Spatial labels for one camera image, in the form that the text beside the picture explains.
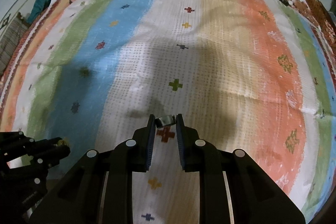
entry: blue cross pattern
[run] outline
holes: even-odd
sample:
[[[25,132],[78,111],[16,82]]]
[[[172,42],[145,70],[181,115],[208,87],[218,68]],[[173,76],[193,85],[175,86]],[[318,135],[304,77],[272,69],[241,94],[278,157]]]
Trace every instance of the blue cross pattern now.
[[[144,217],[146,221],[154,220],[155,218],[152,217],[151,214],[141,215],[141,217]]]

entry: green cross pattern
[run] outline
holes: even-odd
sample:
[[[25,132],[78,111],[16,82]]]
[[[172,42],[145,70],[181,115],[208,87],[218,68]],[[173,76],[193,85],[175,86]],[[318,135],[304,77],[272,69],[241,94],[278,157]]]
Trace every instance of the green cross pattern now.
[[[182,84],[179,84],[179,80],[178,79],[174,79],[174,82],[169,82],[169,86],[173,87],[173,91],[177,91],[178,88],[182,89],[182,87],[183,87]]]

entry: blue stripe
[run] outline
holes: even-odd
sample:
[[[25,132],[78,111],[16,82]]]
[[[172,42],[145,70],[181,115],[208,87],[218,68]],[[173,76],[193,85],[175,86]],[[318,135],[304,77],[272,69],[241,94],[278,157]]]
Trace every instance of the blue stripe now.
[[[57,178],[89,149],[94,148],[105,100],[114,81],[121,47],[130,40],[135,27],[152,6],[153,0],[112,0],[90,28],[73,60],[64,65],[53,99],[54,110],[46,131],[49,138],[69,139],[71,153],[62,164],[51,169],[49,177]],[[110,27],[112,21],[118,24]],[[105,42],[104,48],[96,49]],[[87,67],[88,77],[80,77]],[[74,103],[78,103],[78,112]]]
[[[313,210],[313,212],[310,212],[310,218],[313,218],[313,216],[315,215],[316,212],[318,212],[322,206],[324,205],[324,203],[327,201],[329,194],[330,194],[330,189],[332,186],[332,181],[333,181],[333,175],[334,175],[334,171],[336,168],[336,141],[334,140],[334,135],[336,134],[336,119],[335,119],[335,114],[336,114],[336,96],[335,96],[335,87],[334,87],[334,83],[330,74],[330,70],[328,68],[328,64],[327,64],[327,60],[323,54],[323,50],[316,38],[316,36],[314,35],[313,31],[311,30],[310,25],[303,20],[301,17],[299,17],[301,20],[301,23],[303,24],[305,30],[308,32],[309,36],[311,37],[315,50],[316,50],[316,54],[317,57],[320,61],[320,66],[322,68],[323,71],[323,76],[325,79],[325,85],[327,87],[327,91],[328,91],[328,96],[330,99],[330,106],[331,106],[331,112],[332,112],[332,120],[331,120],[331,151],[330,151],[330,160],[329,160],[329,168],[328,168],[328,172],[327,172],[327,177],[325,180],[325,183],[323,184],[322,187],[322,191],[321,191],[321,196],[319,198],[319,201],[317,203],[317,205],[315,206],[315,209]]]

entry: green stripe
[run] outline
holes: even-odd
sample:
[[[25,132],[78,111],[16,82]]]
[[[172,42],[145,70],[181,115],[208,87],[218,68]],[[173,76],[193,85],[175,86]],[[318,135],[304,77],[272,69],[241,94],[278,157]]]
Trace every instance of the green stripe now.
[[[322,109],[325,113],[331,113],[330,100],[328,97],[328,91],[326,87],[326,82],[324,79],[324,74],[320,61],[316,54],[316,49],[314,47],[313,41],[309,33],[305,30],[299,16],[290,8],[280,5],[283,12],[288,16],[289,20],[293,24],[294,28],[299,28],[300,33],[297,33],[299,38],[300,46],[305,54],[305,58],[310,70],[311,76],[317,77],[318,85],[315,85],[316,95],[320,102],[319,114],[322,114]],[[310,188],[310,193],[308,194],[305,205],[302,208],[302,212],[306,215],[307,212],[317,204],[323,184],[325,182],[329,159],[330,159],[330,134],[331,134],[331,119],[330,115],[326,115],[323,119],[316,118],[319,127],[319,152],[316,162],[315,176],[312,182],[312,187]]]
[[[62,72],[62,66],[69,63],[77,54],[90,27],[104,12],[110,1],[112,0],[91,0],[90,4],[82,9],[69,25],[62,40],[51,54],[40,78],[34,84],[35,98],[29,115],[27,136],[37,139],[44,136],[43,131],[51,111],[51,102]]]

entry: orange stripe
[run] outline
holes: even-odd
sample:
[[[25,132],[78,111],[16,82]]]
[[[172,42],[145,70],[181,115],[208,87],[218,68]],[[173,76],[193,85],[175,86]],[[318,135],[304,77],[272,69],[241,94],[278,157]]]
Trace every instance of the orange stripe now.
[[[274,181],[288,173],[288,183],[283,191],[289,194],[303,158],[306,141],[303,115],[298,110],[302,107],[303,95],[297,64],[265,2],[240,0],[240,3],[245,5],[243,13],[250,22],[255,43],[253,54],[262,68],[258,75],[261,108],[253,158]],[[267,15],[263,16],[260,12],[266,12]],[[268,32],[276,33],[277,40]],[[284,71],[278,62],[278,57],[284,54],[293,64],[291,73]],[[293,91],[296,109],[287,102],[286,92],[289,90]],[[295,145],[292,154],[285,143],[294,130],[297,131],[299,143]]]
[[[12,130],[13,123],[16,115],[16,103],[19,93],[22,88],[22,84],[26,78],[27,68],[35,56],[37,50],[43,43],[44,39],[58,22],[62,16],[64,10],[69,6],[69,0],[61,0],[58,6],[54,9],[51,15],[46,19],[43,27],[38,31],[34,40],[31,42],[29,48],[25,52],[20,65],[16,70],[16,73],[13,78],[11,89],[8,93],[7,103],[4,108],[3,117],[1,120],[0,130],[9,132]]]

